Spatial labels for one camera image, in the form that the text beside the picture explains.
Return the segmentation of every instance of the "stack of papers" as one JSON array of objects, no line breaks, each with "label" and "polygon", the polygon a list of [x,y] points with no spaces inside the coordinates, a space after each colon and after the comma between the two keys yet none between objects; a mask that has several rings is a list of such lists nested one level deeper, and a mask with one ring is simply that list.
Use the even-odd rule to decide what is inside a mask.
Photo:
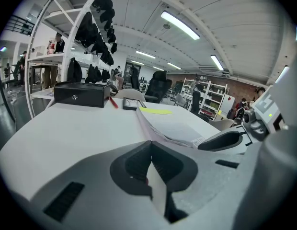
[{"label": "stack of papers", "polygon": [[195,149],[205,141],[205,138],[189,125],[175,121],[175,115],[171,111],[140,107],[136,113],[149,140],[165,141]]}]

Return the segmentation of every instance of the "black lockbox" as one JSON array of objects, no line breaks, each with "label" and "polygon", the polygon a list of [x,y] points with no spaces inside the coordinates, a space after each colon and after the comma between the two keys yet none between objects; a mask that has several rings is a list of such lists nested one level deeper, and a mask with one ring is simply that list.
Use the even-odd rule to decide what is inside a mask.
[{"label": "black lockbox", "polygon": [[66,81],[54,86],[56,103],[104,107],[109,96],[110,85]]}]

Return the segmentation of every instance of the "red pen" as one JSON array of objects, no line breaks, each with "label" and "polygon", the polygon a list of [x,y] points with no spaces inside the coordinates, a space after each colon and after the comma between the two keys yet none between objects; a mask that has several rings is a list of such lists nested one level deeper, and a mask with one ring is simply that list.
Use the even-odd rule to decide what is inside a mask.
[{"label": "red pen", "polygon": [[115,103],[115,101],[113,100],[113,98],[111,96],[109,96],[109,100],[111,101],[112,105],[114,105],[115,109],[119,108],[119,106],[117,105],[117,103]]}]

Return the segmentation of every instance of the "yellow sticky note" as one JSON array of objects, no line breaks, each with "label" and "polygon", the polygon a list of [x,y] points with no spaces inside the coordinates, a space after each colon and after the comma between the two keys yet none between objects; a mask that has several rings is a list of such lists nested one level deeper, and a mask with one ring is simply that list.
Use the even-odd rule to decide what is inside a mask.
[{"label": "yellow sticky note", "polygon": [[168,110],[157,110],[157,109],[149,109],[144,107],[139,107],[140,111],[147,112],[147,113],[154,113],[154,114],[172,114],[171,111]]}]

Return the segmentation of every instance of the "ceiling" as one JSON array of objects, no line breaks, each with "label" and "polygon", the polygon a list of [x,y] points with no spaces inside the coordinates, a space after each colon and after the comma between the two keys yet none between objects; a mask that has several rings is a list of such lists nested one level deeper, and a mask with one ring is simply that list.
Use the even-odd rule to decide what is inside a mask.
[{"label": "ceiling", "polygon": [[[87,0],[59,1],[68,10],[82,8]],[[207,73],[202,70],[205,66],[216,67],[210,58],[216,55],[225,73],[263,84],[275,72],[287,20],[275,0],[112,1],[118,50],[126,52],[129,60],[175,73]],[[193,40],[161,18],[164,10],[184,21],[201,38]],[[58,11],[58,7],[48,11]],[[100,14],[93,15],[97,21]],[[136,50],[156,58],[136,54]]]}]

